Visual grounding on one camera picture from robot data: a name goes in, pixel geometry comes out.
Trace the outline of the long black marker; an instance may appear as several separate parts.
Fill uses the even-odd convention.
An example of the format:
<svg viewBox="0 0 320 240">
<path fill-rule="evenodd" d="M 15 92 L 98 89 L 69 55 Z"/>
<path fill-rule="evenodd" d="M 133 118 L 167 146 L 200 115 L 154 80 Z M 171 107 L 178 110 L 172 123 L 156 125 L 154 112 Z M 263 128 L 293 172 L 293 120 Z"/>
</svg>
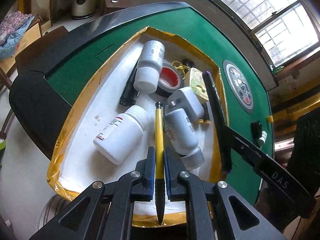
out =
<svg viewBox="0 0 320 240">
<path fill-rule="evenodd" d="M 202 74 L 204 84 L 206 86 L 207 95 L 212 110 L 216 135 L 219 144 L 221 167 L 225 174 L 232 171 L 231 147 L 228 144 L 228 133 L 226 132 L 226 119 L 222 109 L 220 97 L 218 95 L 213 77 L 209 71 Z"/>
</svg>

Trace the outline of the yellow and black pen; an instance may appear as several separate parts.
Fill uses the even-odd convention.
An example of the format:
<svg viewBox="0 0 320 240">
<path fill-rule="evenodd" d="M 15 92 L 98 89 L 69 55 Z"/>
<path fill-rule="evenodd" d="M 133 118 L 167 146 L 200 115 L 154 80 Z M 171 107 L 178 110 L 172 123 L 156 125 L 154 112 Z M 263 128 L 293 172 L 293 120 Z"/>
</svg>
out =
<svg viewBox="0 0 320 240">
<path fill-rule="evenodd" d="M 163 104 L 156 102 L 155 106 L 155 204 L 158 223 L 161 225 L 165 209 Z"/>
</svg>

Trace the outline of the small white bottle on table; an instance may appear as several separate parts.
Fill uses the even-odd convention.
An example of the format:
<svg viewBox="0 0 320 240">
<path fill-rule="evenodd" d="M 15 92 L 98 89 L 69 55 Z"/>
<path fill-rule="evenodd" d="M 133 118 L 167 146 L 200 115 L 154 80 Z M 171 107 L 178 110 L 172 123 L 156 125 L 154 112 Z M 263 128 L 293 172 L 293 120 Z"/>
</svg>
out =
<svg viewBox="0 0 320 240">
<path fill-rule="evenodd" d="M 263 147 L 265 142 L 266 142 L 266 139 L 267 139 L 267 132 L 266 131 L 262 131 L 261 132 L 261 136 L 257 139 L 257 145 L 259 147 Z"/>
</svg>

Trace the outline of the small yellow cylinder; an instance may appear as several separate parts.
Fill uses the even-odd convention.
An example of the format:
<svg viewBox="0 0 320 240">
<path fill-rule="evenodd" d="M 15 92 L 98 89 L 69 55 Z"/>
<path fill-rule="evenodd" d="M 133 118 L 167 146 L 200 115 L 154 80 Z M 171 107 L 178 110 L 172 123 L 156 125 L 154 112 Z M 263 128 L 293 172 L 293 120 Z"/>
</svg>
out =
<svg viewBox="0 0 320 240">
<path fill-rule="evenodd" d="M 266 121 L 267 121 L 267 123 L 269 123 L 269 124 L 273 123 L 273 116 L 272 116 L 272 115 L 267 116 L 267 117 L 266 117 Z"/>
</svg>

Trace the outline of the white pill bottle red label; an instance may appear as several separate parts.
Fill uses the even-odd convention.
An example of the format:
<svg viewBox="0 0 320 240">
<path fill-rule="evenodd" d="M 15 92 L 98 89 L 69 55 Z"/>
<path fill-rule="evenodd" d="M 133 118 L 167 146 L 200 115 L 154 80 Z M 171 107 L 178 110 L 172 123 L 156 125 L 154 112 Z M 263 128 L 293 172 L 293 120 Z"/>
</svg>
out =
<svg viewBox="0 0 320 240">
<path fill-rule="evenodd" d="M 133 105 L 120 113 L 93 140 L 97 150 L 115 165 L 120 165 L 142 139 L 149 125 L 142 107 Z"/>
</svg>

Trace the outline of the white bottle lower right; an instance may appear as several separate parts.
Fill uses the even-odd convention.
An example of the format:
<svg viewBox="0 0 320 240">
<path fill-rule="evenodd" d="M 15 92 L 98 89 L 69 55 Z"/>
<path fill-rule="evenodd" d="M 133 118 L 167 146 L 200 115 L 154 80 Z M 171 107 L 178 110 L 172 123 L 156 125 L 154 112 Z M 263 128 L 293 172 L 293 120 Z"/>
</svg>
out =
<svg viewBox="0 0 320 240">
<path fill-rule="evenodd" d="M 198 137 L 184 109 L 179 108 L 165 115 L 165 133 L 187 170 L 204 164 Z"/>
</svg>

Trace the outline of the green felt table mat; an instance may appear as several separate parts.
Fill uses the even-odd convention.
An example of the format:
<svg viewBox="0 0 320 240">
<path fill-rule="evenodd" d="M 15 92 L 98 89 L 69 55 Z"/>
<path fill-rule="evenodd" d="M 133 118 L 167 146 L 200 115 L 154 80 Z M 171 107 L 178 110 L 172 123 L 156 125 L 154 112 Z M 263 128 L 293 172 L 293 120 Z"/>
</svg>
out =
<svg viewBox="0 0 320 240">
<path fill-rule="evenodd" d="M 121 41 L 145 27 L 152 27 L 195 42 L 220 68 L 228 109 L 225 111 L 232 129 L 252 140 L 250 125 L 261 122 L 267 132 L 263 152 L 273 153 L 273 128 L 266 117 L 271 115 L 267 92 L 253 69 L 232 42 L 193 9 L 160 12 L 122 24 L 65 56 L 48 75 L 48 83 L 67 101 L 68 113 L 93 74 L 114 53 Z M 222 63 L 229 60 L 244 74 L 253 94 L 253 114 L 246 113 L 236 100 L 224 74 Z"/>
</svg>

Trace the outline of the round silver table emblem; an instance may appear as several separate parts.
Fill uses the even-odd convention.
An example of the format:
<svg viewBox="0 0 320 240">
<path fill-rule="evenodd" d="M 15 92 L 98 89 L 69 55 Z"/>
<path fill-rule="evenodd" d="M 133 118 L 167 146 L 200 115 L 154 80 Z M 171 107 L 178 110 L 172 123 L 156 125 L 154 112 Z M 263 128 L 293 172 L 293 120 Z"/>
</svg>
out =
<svg viewBox="0 0 320 240">
<path fill-rule="evenodd" d="M 246 113 L 253 114 L 253 95 L 244 74 L 229 60 L 224 60 L 222 65 L 228 84 L 238 103 Z"/>
</svg>

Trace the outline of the white power adapter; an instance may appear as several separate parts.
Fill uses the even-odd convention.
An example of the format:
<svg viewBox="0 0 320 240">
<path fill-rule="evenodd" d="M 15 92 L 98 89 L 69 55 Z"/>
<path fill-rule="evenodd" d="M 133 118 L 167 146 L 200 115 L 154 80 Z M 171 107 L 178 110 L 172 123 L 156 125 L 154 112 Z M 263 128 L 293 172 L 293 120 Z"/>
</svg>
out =
<svg viewBox="0 0 320 240">
<path fill-rule="evenodd" d="M 204 115 L 204 109 L 190 87 L 176 90 L 167 99 L 167 109 L 169 112 L 180 108 L 184 109 L 191 122 L 199 120 Z"/>
</svg>

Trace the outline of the white tray with yellow rim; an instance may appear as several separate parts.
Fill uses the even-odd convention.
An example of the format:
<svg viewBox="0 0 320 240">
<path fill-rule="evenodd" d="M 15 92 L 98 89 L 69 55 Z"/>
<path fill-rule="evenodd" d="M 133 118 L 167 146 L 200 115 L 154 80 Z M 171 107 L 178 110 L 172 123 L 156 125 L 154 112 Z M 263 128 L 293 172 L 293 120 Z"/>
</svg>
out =
<svg viewBox="0 0 320 240">
<path fill-rule="evenodd" d="M 119 104 L 120 95 L 144 43 L 149 40 L 164 44 L 164 58 L 168 62 L 189 58 L 199 70 L 210 71 L 223 110 L 228 109 L 221 70 L 195 42 L 152 27 L 143 28 L 121 41 L 120 47 L 93 74 L 63 124 L 47 172 L 48 184 L 62 198 L 74 200 L 97 180 L 104 183 L 117 181 L 132 171 L 138 161 L 146 158 L 148 147 L 155 144 L 155 103 L 161 101 L 157 94 L 138 96 L 137 105 L 147 112 L 149 124 L 143 137 L 121 164 L 110 162 L 93 144 L 94 138 L 125 111 L 125 107 Z"/>
</svg>

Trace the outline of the black flashlight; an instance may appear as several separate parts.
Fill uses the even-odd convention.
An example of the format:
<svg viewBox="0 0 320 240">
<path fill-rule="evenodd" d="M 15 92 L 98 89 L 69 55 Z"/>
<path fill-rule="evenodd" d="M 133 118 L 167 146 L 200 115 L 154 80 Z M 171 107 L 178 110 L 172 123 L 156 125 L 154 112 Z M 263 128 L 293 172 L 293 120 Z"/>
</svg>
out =
<svg viewBox="0 0 320 240">
<path fill-rule="evenodd" d="M 135 64 L 129 78 L 126 82 L 124 90 L 119 99 L 119 104 L 126 107 L 131 107 L 136 104 L 137 98 L 139 96 L 139 91 L 134 88 L 134 82 L 137 72 L 137 63 Z"/>
</svg>

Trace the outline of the red and black tape roll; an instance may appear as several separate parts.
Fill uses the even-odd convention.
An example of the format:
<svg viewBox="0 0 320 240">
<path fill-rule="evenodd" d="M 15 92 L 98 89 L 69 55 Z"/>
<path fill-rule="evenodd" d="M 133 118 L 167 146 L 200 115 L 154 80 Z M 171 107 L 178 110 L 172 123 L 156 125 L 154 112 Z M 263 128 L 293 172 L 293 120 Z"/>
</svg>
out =
<svg viewBox="0 0 320 240">
<path fill-rule="evenodd" d="M 164 64 L 159 75 L 156 94 L 168 98 L 182 87 L 184 87 L 182 75 L 172 66 Z"/>
</svg>

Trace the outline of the white bottle upper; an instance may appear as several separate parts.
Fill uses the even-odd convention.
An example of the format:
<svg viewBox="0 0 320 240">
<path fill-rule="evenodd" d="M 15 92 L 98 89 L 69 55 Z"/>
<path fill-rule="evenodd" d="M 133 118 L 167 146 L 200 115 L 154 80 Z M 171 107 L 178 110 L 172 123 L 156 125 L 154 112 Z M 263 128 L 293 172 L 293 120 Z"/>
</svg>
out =
<svg viewBox="0 0 320 240">
<path fill-rule="evenodd" d="M 165 48 L 163 43 L 150 40 L 143 46 L 134 81 L 134 88 L 144 94 L 157 90 L 159 75 L 163 68 Z"/>
</svg>

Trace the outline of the window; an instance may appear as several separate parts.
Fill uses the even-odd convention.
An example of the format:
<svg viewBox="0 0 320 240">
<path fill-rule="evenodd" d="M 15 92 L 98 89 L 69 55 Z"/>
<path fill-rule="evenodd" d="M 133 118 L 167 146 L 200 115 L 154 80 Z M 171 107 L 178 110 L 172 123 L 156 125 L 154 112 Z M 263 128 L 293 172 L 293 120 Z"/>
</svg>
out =
<svg viewBox="0 0 320 240">
<path fill-rule="evenodd" d="M 302 0 L 213 0 L 249 35 L 271 70 L 319 48 L 319 23 Z"/>
</svg>

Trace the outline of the floral blue cloth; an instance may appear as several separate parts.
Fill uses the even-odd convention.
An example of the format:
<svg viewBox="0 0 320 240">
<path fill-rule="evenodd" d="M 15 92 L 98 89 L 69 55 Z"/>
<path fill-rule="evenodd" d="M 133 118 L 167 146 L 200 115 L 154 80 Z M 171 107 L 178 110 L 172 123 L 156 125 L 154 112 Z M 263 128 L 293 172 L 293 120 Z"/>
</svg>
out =
<svg viewBox="0 0 320 240">
<path fill-rule="evenodd" d="M 12 57 L 34 16 L 20 11 L 9 14 L 1 23 L 1 60 Z"/>
</svg>

